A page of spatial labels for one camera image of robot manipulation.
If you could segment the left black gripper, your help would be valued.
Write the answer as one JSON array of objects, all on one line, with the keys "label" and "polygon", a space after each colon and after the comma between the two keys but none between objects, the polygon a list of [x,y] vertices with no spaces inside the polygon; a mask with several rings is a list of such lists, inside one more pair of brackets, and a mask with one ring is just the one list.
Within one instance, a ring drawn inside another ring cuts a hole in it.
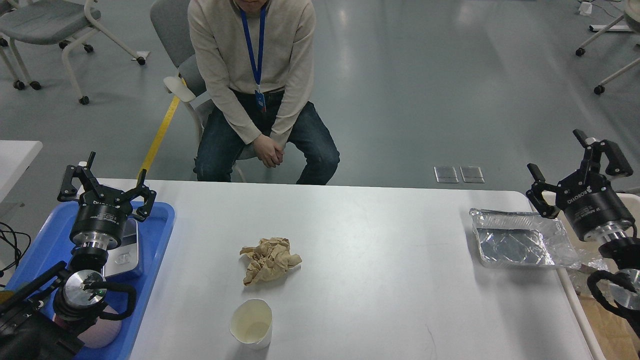
[{"label": "left black gripper", "polygon": [[[91,171],[95,156],[95,152],[90,152],[87,161],[66,167],[57,200],[78,202],[70,241],[78,246],[87,242],[102,242],[103,249],[116,249],[122,244],[128,217],[144,223],[151,214],[157,192],[145,184],[147,169],[143,168],[135,187],[117,194],[116,202],[113,196],[107,194],[103,198],[103,187]],[[80,180],[82,193],[74,186],[74,179]],[[143,203],[133,209],[131,201],[137,198],[142,198]]]}]

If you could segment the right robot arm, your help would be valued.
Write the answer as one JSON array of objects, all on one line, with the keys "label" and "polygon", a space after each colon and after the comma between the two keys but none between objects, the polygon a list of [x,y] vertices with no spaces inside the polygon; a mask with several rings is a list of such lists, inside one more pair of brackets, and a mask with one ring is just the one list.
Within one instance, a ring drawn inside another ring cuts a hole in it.
[{"label": "right robot arm", "polygon": [[592,297],[602,308],[623,318],[640,333],[640,240],[636,220],[611,186],[612,177],[633,174],[627,158],[614,141],[573,134],[584,153],[576,171],[553,185],[534,163],[527,165],[534,179],[526,197],[544,218],[564,214],[583,242],[596,242],[600,255],[610,259],[616,272],[597,269],[587,278]]}]

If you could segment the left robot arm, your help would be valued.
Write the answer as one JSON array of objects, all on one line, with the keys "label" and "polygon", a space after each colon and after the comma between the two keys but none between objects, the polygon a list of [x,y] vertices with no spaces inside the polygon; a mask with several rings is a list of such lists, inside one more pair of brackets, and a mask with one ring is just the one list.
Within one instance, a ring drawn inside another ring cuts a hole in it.
[{"label": "left robot arm", "polygon": [[71,259],[44,271],[1,303],[3,360],[71,360],[84,342],[79,335],[99,320],[123,321],[137,305],[137,290],[106,280],[108,251],[121,246],[128,219],[144,222],[157,193],[140,170],[127,191],[101,184],[91,171],[95,157],[69,165],[59,202],[78,203],[70,231]]}]

